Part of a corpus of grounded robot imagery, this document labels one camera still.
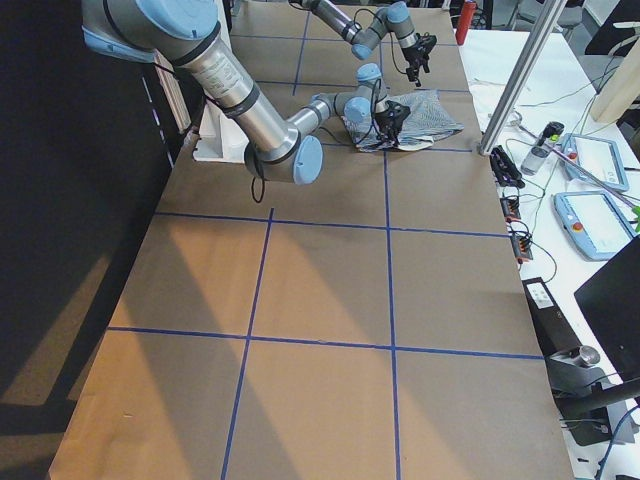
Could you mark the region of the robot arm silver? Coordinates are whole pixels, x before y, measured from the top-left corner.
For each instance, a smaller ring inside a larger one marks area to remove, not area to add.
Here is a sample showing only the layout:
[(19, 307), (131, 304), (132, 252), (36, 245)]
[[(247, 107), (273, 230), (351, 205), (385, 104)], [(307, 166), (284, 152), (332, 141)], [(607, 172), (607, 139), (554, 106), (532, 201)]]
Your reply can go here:
[(410, 114), (389, 99), (379, 68), (366, 64), (355, 91), (318, 94), (283, 118), (223, 41), (213, 1), (85, 1), (82, 17), (84, 40), (93, 51), (141, 63), (161, 53), (187, 70), (247, 136), (244, 162), (260, 180), (312, 183), (323, 163), (312, 133), (332, 116), (372, 120), (383, 140), (396, 143)]
[(421, 86), (420, 70), (430, 72), (429, 55), (437, 44), (437, 37), (428, 33), (421, 35), (416, 31), (409, 8), (403, 1), (379, 7), (375, 12), (368, 10), (372, 14), (372, 21), (367, 28), (363, 28), (355, 17), (349, 17), (331, 1), (289, 1), (289, 4), (318, 17), (351, 45), (352, 53), (360, 60), (367, 59), (387, 35), (393, 35), (407, 63), (403, 71), (398, 71), (417, 87)]

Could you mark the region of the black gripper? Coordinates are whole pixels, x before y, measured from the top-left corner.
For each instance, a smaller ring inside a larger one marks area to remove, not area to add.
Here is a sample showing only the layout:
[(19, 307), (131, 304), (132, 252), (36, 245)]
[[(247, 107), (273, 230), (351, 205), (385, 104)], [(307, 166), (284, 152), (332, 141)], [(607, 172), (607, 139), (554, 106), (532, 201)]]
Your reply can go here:
[(410, 107), (391, 100), (387, 100), (385, 106), (385, 110), (374, 116), (378, 129), (377, 139), (381, 143), (397, 147), (403, 123), (410, 115)]
[(437, 37), (432, 34), (415, 33), (413, 43), (403, 48), (403, 56), (407, 62), (405, 73), (410, 82), (420, 85), (420, 70), (429, 73), (429, 54), (437, 44)]

